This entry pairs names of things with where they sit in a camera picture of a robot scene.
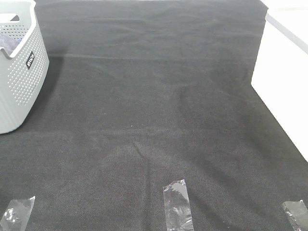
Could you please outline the grey-blue towel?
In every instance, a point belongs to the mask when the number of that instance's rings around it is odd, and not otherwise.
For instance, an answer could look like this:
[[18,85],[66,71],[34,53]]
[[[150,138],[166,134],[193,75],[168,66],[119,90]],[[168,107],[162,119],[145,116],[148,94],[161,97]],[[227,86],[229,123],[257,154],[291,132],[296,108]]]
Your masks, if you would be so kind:
[[0,35],[0,48],[5,50],[10,55],[19,45],[19,41],[5,35]]

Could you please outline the black table cloth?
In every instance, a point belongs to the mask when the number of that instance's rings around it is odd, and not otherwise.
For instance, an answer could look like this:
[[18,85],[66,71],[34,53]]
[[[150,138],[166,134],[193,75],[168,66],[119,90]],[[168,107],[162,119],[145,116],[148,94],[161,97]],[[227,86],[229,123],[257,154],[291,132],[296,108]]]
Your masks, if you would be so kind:
[[290,231],[308,165],[251,87],[258,0],[39,0],[50,65],[0,137],[0,210],[29,231],[164,231],[185,180],[196,231]]

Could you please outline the middle clear tape strip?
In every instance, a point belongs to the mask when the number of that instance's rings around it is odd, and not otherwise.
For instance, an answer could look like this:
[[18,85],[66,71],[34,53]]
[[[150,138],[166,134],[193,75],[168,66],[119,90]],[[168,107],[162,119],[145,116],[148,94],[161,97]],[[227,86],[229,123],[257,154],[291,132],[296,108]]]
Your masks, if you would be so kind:
[[193,231],[190,200],[185,180],[163,187],[167,231]]

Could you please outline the clear tape strip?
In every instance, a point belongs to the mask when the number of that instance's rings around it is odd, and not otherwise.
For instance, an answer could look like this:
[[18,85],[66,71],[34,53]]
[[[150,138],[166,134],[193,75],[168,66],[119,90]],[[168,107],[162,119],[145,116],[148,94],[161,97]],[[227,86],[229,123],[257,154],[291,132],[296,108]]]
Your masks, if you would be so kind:
[[0,221],[1,231],[25,231],[32,213],[35,196],[11,200]]
[[303,200],[285,201],[282,208],[294,231],[308,231],[308,209]]
[[193,231],[190,200],[185,180],[163,187],[167,231]]

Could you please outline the white plastic storage box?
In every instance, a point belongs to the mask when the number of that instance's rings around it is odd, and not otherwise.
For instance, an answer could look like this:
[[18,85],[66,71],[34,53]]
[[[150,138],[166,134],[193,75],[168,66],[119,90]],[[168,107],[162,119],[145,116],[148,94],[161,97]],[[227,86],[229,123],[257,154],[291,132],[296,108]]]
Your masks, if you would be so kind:
[[251,86],[308,158],[308,2],[265,0],[265,25]]

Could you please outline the grey perforated laundry basket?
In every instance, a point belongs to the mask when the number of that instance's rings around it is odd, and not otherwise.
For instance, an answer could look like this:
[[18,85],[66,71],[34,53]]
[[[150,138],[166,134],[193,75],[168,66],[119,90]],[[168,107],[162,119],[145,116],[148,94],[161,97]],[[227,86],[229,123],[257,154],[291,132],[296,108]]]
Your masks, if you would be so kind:
[[33,0],[0,2],[0,34],[22,39],[8,55],[0,49],[0,132],[19,128],[44,83],[49,58]]

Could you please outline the right clear tape strip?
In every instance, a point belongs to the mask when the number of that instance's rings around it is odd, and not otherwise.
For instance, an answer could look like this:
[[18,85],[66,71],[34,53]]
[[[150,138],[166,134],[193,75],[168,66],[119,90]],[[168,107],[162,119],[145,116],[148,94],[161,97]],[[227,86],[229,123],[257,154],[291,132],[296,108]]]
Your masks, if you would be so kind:
[[282,208],[294,231],[308,231],[308,209],[303,200],[285,201]]

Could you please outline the left clear tape strip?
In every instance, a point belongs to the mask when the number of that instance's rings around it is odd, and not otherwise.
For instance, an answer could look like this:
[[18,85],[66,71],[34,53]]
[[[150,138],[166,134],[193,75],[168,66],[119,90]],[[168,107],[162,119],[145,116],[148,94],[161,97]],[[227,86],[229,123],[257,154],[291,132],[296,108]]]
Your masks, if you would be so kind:
[[25,231],[32,213],[35,196],[11,200],[0,221],[1,231]]

